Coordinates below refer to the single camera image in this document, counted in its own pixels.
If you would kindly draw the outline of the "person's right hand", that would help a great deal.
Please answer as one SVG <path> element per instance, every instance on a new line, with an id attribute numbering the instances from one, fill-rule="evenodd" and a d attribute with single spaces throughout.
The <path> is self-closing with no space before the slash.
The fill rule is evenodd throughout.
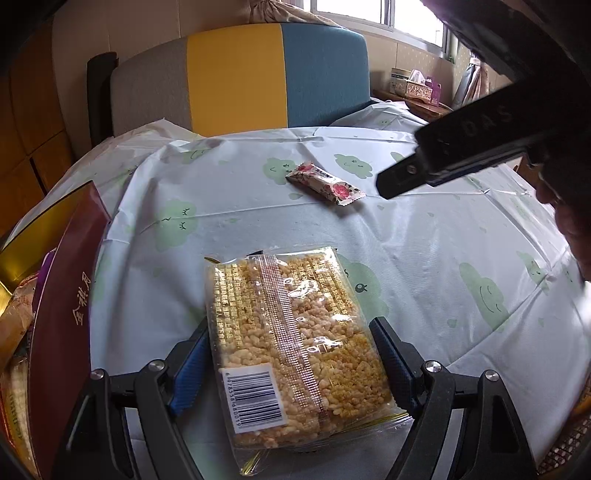
<path id="1" fill-rule="evenodd" d="M 565 237 L 585 281 L 590 280 L 590 161 L 547 159 L 539 173 L 536 197 L 554 208 L 558 230 Z"/>

